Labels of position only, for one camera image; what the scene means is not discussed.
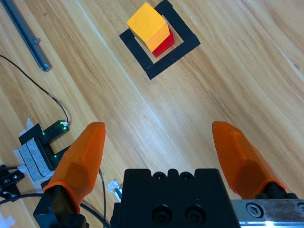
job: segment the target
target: metal rail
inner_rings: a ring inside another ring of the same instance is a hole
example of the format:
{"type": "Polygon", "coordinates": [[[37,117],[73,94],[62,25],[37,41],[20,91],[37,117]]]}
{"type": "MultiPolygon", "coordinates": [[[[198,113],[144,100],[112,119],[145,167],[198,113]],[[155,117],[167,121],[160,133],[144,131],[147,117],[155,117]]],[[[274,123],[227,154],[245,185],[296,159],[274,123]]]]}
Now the metal rail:
{"type": "Polygon", "coordinates": [[[4,9],[8,13],[10,19],[13,21],[16,29],[23,38],[23,41],[28,46],[30,53],[32,54],[34,60],[37,62],[39,68],[42,71],[49,71],[52,67],[49,64],[47,58],[39,47],[39,39],[32,35],[31,31],[28,29],[26,23],[18,12],[16,6],[12,0],[0,0],[4,9]]]}
{"type": "Polygon", "coordinates": [[[304,227],[304,200],[243,199],[231,202],[242,228],[304,227]]]}

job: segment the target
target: yellow cube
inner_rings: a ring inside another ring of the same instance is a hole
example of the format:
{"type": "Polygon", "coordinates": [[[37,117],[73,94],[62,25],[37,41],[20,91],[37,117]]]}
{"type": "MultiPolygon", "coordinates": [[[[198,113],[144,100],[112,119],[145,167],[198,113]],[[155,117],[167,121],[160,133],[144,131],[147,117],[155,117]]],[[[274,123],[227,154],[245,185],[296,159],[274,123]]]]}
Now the yellow cube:
{"type": "Polygon", "coordinates": [[[169,35],[165,19],[148,3],[127,21],[132,33],[153,52],[169,35]]]}

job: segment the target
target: black bracket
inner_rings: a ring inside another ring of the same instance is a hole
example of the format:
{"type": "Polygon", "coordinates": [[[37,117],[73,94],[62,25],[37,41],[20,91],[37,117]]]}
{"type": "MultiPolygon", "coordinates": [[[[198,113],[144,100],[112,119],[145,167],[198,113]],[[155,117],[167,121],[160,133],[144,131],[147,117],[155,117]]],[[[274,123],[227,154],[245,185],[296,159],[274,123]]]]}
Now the black bracket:
{"type": "Polygon", "coordinates": [[[138,63],[142,66],[143,70],[147,73],[150,80],[200,45],[199,39],[193,34],[167,0],[163,0],[159,3],[155,7],[155,10],[167,19],[180,38],[184,41],[166,56],[158,60],[155,64],[153,64],[147,53],[145,53],[136,41],[134,34],[130,29],[126,30],[119,36],[138,63]]]}
{"type": "Polygon", "coordinates": [[[69,148],[68,146],[55,154],[50,146],[50,143],[69,131],[69,126],[64,126],[63,123],[64,120],[58,120],[44,131],[41,129],[39,124],[36,124],[19,137],[21,145],[25,144],[30,139],[35,138],[37,147],[50,171],[54,171],[56,169],[63,154],[69,148]]]}
{"type": "Polygon", "coordinates": [[[0,169],[0,197],[11,199],[20,195],[17,183],[24,178],[24,174],[19,170],[10,173],[8,170],[0,169]]]}

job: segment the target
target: black mount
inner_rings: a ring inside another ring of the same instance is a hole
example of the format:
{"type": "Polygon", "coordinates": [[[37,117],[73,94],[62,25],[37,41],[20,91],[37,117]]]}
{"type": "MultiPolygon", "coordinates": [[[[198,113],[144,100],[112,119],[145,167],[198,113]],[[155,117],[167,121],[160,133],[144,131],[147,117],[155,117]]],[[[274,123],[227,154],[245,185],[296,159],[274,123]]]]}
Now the black mount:
{"type": "Polygon", "coordinates": [[[43,193],[34,218],[41,228],[89,228],[86,218],[76,212],[62,186],[54,186],[43,193]]]}
{"type": "Polygon", "coordinates": [[[151,176],[150,170],[131,169],[123,181],[111,228],[240,228],[217,169],[197,169],[194,176],[173,169],[168,176],[151,176]]]}
{"type": "Polygon", "coordinates": [[[10,173],[8,170],[0,170],[0,197],[11,199],[20,195],[17,183],[24,178],[19,170],[10,173]]]}
{"type": "Polygon", "coordinates": [[[39,124],[36,124],[19,137],[21,145],[25,144],[32,138],[35,139],[35,143],[50,171],[54,171],[56,169],[63,154],[69,148],[68,146],[55,154],[50,146],[50,143],[69,131],[69,126],[64,126],[64,122],[64,120],[58,120],[44,131],[41,129],[39,124]]]}

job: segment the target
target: metal rod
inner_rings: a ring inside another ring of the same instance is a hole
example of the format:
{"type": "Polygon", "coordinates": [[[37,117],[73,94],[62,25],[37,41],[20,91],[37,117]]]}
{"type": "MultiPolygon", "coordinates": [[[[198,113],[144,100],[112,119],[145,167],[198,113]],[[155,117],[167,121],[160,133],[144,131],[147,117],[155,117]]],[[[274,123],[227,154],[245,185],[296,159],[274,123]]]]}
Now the metal rod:
{"type": "Polygon", "coordinates": [[[23,38],[23,41],[28,46],[28,49],[32,54],[34,60],[37,62],[39,68],[45,72],[49,71],[52,67],[38,45],[40,40],[32,35],[31,31],[29,30],[25,21],[21,17],[13,1],[12,0],[0,0],[0,1],[4,9],[8,13],[10,19],[13,21],[19,34],[23,38]]]}

